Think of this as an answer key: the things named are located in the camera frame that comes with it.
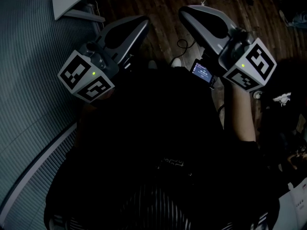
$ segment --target black shirt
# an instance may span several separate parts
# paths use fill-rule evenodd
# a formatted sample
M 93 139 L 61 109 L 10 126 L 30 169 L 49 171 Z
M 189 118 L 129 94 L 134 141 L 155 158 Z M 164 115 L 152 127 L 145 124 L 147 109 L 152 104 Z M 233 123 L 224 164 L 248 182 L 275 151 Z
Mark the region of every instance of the black shirt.
M 250 227 L 268 202 L 255 142 L 228 137 L 185 68 L 128 78 L 86 120 L 49 190 L 50 214 L 88 229 Z

